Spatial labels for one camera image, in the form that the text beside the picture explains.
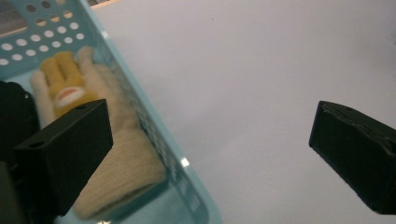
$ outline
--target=tabletop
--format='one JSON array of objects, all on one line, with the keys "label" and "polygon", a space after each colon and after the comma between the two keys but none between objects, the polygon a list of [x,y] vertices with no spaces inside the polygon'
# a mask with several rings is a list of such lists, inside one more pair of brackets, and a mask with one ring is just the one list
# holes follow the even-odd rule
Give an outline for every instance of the tabletop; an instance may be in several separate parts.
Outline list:
[{"label": "tabletop", "polygon": [[396,2],[117,0],[94,12],[224,223],[396,223],[308,145],[318,101],[396,127]]}]

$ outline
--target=basket hole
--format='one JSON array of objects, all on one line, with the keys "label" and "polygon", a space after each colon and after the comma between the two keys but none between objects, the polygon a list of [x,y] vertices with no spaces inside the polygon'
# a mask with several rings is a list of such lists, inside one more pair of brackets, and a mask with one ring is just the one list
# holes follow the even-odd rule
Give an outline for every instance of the basket hole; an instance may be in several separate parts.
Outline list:
[{"label": "basket hole", "polygon": [[70,18],[73,17],[73,13],[71,11],[69,11],[69,10],[66,10],[64,12],[64,17],[67,18],[67,19],[70,19]]},{"label": "basket hole", "polygon": [[82,40],[84,38],[84,34],[77,34],[76,39]]},{"label": "basket hole", "polygon": [[65,0],[56,0],[56,3],[58,3],[59,6],[62,6],[66,3]]},{"label": "basket hole", "polygon": [[44,145],[44,141],[40,141],[29,145],[29,147],[41,147],[43,145]]},{"label": "basket hole", "polygon": [[0,65],[7,65],[8,64],[8,60],[6,59],[0,59]]},{"label": "basket hole", "polygon": [[35,6],[33,6],[33,5],[27,5],[26,6],[26,10],[28,10],[29,12],[35,12],[36,11]]},{"label": "basket hole", "polygon": [[58,29],[56,29],[58,32],[59,32],[59,34],[64,34],[64,33],[66,33],[66,28],[64,27],[64,26],[60,26],[60,27],[58,27]]},{"label": "basket hole", "polygon": [[57,15],[51,15],[50,16],[50,20],[51,21],[53,21],[53,22],[57,22],[57,21],[59,21],[61,18],[59,17],[59,16],[57,16]]},{"label": "basket hole", "polygon": [[70,23],[70,28],[72,29],[72,30],[77,30],[78,29],[78,23],[76,23],[76,22],[72,22],[72,23]]},{"label": "basket hole", "polygon": [[44,32],[44,36],[46,36],[48,38],[53,37],[53,32],[52,31],[46,31],[46,32]]},{"label": "basket hole", "polygon": [[52,42],[52,46],[55,47],[55,48],[59,48],[61,46],[61,42],[54,41],[54,42]]},{"label": "basket hole", "polygon": [[72,37],[67,37],[67,38],[65,38],[65,39],[64,39],[64,43],[66,43],[66,44],[71,44],[71,43],[73,43]]},{"label": "basket hole", "polygon": [[28,50],[26,50],[26,55],[27,56],[35,56],[35,51],[32,49],[28,49]]},{"label": "basket hole", "polygon": [[20,54],[14,54],[14,55],[12,55],[12,59],[14,61],[20,61],[23,59],[23,57]]},{"label": "basket hole", "polygon": [[47,47],[47,46],[45,46],[45,45],[42,45],[42,46],[40,46],[38,49],[39,49],[41,52],[46,52],[46,51],[49,50],[49,47]]},{"label": "basket hole", "polygon": [[46,25],[46,21],[43,18],[38,18],[35,21],[35,24],[37,24],[37,26],[45,26]]},{"label": "basket hole", "polygon": [[41,6],[42,6],[43,8],[50,8],[50,3],[47,2],[47,1],[42,1],[42,2],[41,2]]},{"label": "basket hole", "polygon": [[1,48],[3,50],[12,50],[13,49],[12,45],[10,45],[10,44],[2,44]]},{"label": "basket hole", "polygon": [[18,46],[25,46],[25,45],[27,45],[27,42],[26,42],[26,40],[24,40],[24,39],[17,39],[16,43],[17,43]]},{"label": "basket hole", "polygon": [[31,35],[30,39],[37,42],[41,40],[41,37],[39,35]]}]

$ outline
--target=tan fabric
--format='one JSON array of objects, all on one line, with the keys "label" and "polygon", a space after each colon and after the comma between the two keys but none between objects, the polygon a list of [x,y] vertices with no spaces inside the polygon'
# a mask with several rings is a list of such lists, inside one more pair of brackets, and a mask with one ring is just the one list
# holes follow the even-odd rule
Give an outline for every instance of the tan fabric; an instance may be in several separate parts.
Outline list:
[{"label": "tan fabric", "polygon": [[[102,99],[106,98],[109,111],[113,148],[80,193],[74,205],[82,219],[100,218],[139,193],[165,180],[165,169],[148,137],[140,129],[139,119],[123,93],[111,70],[92,63],[92,49],[78,52],[78,66],[85,87]],[[47,108],[51,107],[48,89],[43,87],[43,75],[32,76],[37,109],[48,124],[53,121]]]}]

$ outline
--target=basket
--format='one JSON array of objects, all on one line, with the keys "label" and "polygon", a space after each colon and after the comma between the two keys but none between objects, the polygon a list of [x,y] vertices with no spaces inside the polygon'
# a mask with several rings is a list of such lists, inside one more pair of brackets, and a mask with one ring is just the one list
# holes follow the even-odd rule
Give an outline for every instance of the basket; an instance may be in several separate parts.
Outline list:
[{"label": "basket", "polygon": [[[61,50],[77,52],[94,48],[94,60],[110,67],[131,100],[143,129],[167,170],[164,188],[145,195],[139,207],[131,202],[116,211],[111,223],[209,224],[222,223],[219,210],[191,168],[171,134],[153,109],[109,35],[85,0],[9,0],[27,26],[0,36],[0,80],[14,81],[32,92],[29,77],[41,62]],[[73,211],[55,223],[96,223],[81,221]]]}]

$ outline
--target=white surface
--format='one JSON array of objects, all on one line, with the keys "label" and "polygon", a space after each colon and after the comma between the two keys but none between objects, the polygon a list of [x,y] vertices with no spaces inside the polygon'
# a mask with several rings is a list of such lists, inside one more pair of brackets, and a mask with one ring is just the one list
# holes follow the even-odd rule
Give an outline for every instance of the white surface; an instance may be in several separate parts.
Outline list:
[{"label": "white surface", "polygon": [[396,223],[309,146],[319,100],[396,127],[393,0],[120,0],[95,10],[224,223]]}]

